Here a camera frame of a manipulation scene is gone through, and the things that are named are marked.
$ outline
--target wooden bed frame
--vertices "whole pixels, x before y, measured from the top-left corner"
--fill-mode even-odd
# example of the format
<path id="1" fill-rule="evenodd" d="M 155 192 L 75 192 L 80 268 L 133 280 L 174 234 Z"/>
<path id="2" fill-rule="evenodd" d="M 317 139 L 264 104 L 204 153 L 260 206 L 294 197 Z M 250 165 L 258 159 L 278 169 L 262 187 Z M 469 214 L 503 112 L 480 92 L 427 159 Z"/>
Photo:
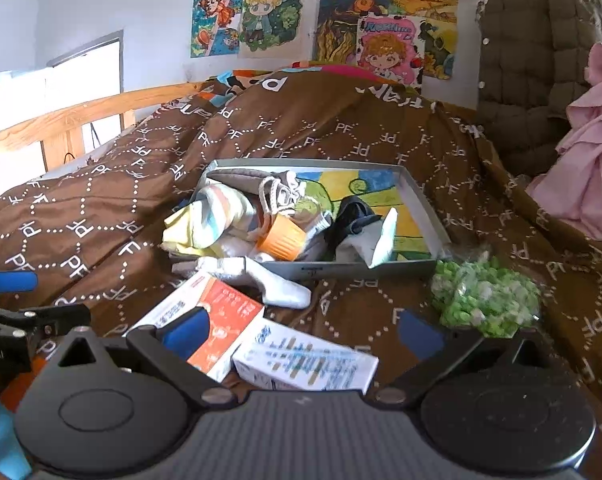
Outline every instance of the wooden bed frame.
<path id="1" fill-rule="evenodd" d="M 69 152 L 85 153 L 81 127 L 99 119 L 121 115 L 122 130 L 133 126 L 134 111 L 193 94 L 203 83 L 182 83 L 124 92 L 50 112 L 0 132 L 0 155 L 41 142 L 46 171 L 65 163 Z"/>

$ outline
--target pink poster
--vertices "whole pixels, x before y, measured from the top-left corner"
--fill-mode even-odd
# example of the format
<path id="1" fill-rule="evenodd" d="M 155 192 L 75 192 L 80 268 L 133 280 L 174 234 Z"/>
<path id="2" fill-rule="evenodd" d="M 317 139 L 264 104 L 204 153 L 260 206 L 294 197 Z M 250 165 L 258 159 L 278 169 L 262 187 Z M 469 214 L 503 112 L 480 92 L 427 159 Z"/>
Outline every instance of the pink poster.
<path id="1" fill-rule="evenodd" d="M 366 16 L 358 20 L 357 64 L 377 76 L 420 90 L 425 19 L 413 16 Z"/>

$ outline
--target ribbed gray surface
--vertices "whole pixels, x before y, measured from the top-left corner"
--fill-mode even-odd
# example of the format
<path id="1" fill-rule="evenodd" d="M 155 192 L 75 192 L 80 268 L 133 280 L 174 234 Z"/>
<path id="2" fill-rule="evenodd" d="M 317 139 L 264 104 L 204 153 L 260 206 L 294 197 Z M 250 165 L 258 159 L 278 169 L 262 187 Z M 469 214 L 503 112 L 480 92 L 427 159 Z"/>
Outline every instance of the ribbed gray surface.
<path id="1" fill-rule="evenodd" d="M 173 456 L 129 478 L 498 479 L 446 460 L 421 439 L 407 416 L 376 410 L 353 392 L 253 392 L 236 410 L 203 416 Z M 569 470 L 543 479 L 582 477 Z"/>

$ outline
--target pink cloth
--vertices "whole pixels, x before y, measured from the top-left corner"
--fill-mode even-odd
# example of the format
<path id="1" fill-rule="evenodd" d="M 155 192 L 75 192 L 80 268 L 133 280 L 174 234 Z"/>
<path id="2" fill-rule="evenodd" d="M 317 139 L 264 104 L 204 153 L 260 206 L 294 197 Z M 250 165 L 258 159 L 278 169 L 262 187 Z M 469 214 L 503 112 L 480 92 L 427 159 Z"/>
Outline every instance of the pink cloth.
<path id="1" fill-rule="evenodd" d="M 602 44 L 590 50 L 590 91 L 567 108 L 572 130 L 556 147 L 561 157 L 527 188 L 550 215 L 602 240 Z"/>

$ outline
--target transparent plastic wrapper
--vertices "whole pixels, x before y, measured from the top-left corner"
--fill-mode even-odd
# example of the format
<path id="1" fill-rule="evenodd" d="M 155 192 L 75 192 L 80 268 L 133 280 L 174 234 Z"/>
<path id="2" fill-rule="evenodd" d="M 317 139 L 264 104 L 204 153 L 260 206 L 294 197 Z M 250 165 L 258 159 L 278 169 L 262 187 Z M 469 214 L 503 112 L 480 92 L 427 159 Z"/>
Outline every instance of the transparent plastic wrapper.
<path id="1" fill-rule="evenodd" d="M 487 337 L 512 337 L 540 319 L 542 288 L 521 269 L 501 267 L 487 247 L 452 250 L 432 277 L 432 304 L 442 325 L 475 326 Z"/>

